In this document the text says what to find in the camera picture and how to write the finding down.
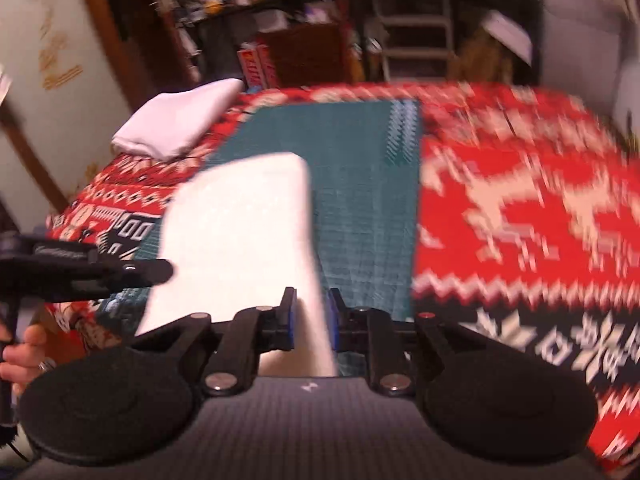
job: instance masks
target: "white towel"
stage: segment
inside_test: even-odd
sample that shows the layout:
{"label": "white towel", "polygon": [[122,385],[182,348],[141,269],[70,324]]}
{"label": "white towel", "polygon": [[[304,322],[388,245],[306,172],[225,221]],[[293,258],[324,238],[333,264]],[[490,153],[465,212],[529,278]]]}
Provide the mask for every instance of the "white towel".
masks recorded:
{"label": "white towel", "polygon": [[138,334],[194,312],[231,320],[298,292],[295,346],[260,358],[263,375],[332,376],[334,354],[312,245],[306,162],[261,155],[204,171],[177,192],[162,222],[159,258],[174,276],[155,286]]}
{"label": "white towel", "polygon": [[191,150],[242,91],[242,81],[225,79],[146,102],[113,136],[125,153],[168,161]]}

